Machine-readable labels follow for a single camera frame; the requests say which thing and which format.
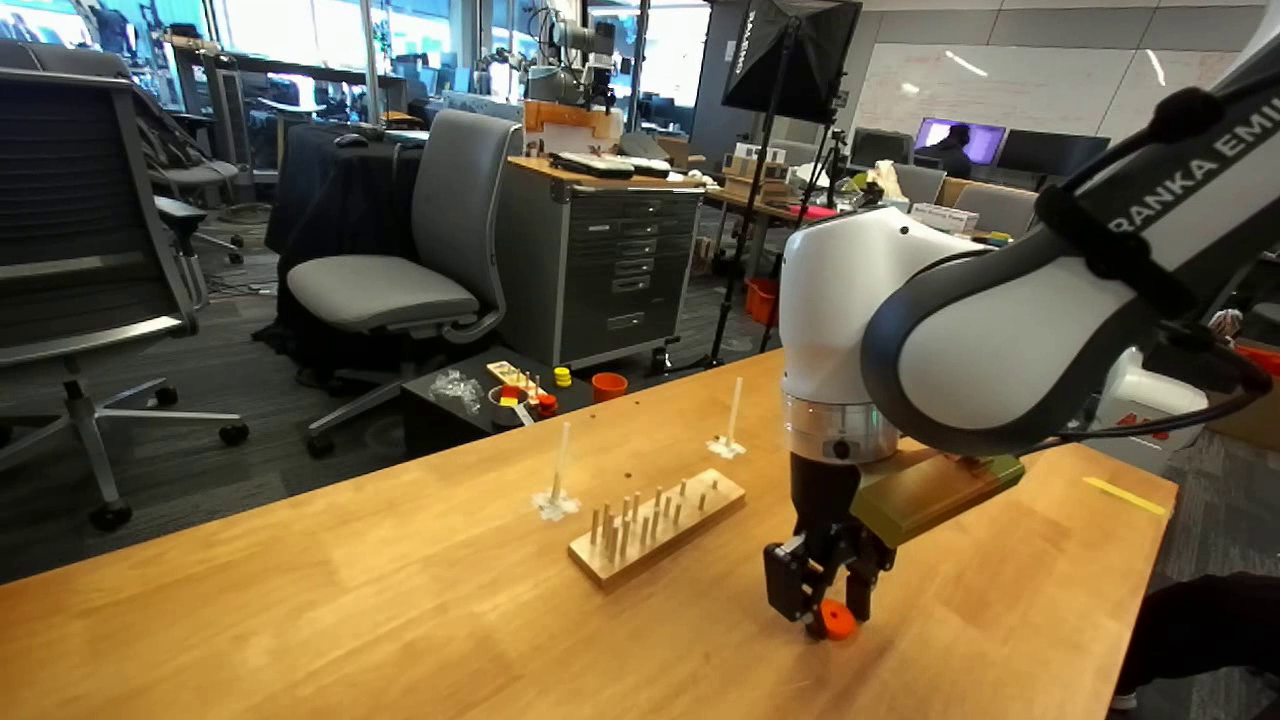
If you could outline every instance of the gray cabinet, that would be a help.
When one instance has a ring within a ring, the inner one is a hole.
[[[503,343],[600,362],[677,338],[699,190],[514,161],[501,198]]]

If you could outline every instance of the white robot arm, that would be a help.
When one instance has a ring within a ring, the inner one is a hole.
[[[1040,190],[1040,223],[1001,252],[897,208],[787,240],[779,338],[796,537],[765,549],[778,610],[820,636],[824,590],[844,569],[866,620],[897,543],[1010,487],[1022,450],[1203,425],[1268,386],[1197,328],[1280,240],[1276,20],[1280,0],[1213,93],[1169,96],[1145,133]],[[1148,373],[1141,352],[1161,338],[1228,367],[1233,400],[1207,403],[1197,385]],[[1116,426],[1128,409],[1157,420]],[[914,532],[876,529],[860,517],[874,497],[860,477],[891,464],[902,434],[966,456],[961,470],[990,456],[1013,464],[974,470],[986,487]]]

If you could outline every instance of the black office chair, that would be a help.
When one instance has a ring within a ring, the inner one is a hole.
[[[520,127],[471,112],[439,112],[411,182],[418,257],[318,257],[295,262],[288,291],[318,319],[394,334],[405,348],[398,380],[310,425],[310,450],[330,456],[330,431],[399,396],[421,362],[421,343],[471,348],[503,319],[496,270],[496,198]]]
[[[162,413],[165,380],[91,396],[82,360],[162,338],[191,322],[175,257],[162,237],[138,146],[130,81],[0,68],[0,376],[17,362],[65,362],[65,413],[0,420],[0,470],[27,464],[61,431],[90,450],[106,506],[99,529],[130,524],[106,425],[220,425],[244,443],[237,413]]]

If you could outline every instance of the floor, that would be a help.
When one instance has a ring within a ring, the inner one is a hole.
[[[257,343],[254,330],[277,317],[277,259],[260,249],[260,228],[244,223],[248,262],[228,267],[203,257],[215,294],[201,330],[162,338],[144,352],[120,352],[90,362],[99,386],[123,386],[139,376],[168,376],[180,409],[237,409],[254,425],[244,448],[220,448],[215,431],[189,426],[117,426],[117,470],[138,520],[120,532],[97,532],[90,510],[97,490],[73,441],[55,450],[0,477],[0,580],[21,580],[86,557],[130,549],[175,529],[234,517],[257,503],[299,497],[399,461],[399,420],[377,415],[350,426],[333,456],[312,461],[299,425],[333,409],[324,386],[310,386],[288,354]],[[715,328],[722,281],[699,270],[679,317],[677,367],[697,362]],[[747,354],[761,328],[732,313],[723,360]],[[61,373],[33,367],[0,380],[6,409],[50,409],[61,400]],[[1221,434],[1199,434],[1171,461],[1180,510],[1169,529],[1157,585],[1199,573],[1272,573],[1280,576],[1280,450],[1262,450]],[[1213,672],[1183,684],[1141,691],[1151,720],[1235,720],[1256,717],[1272,686],[1247,672]]]

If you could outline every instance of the wooden table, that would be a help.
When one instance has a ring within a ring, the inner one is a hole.
[[[737,376],[747,456],[723,464],[704,441]],[[600,587],[564,551],[588,517],[533,510],[559,420],[465,443],[0,587],[6,717],[1083,720],[1178,497],[1087,448],[1032,456],[1022,487],[902,551],[860,636],[813,643],[761,576],[794,524],[779,354],[564,420],[588,506],[699,467],[747,497]]]

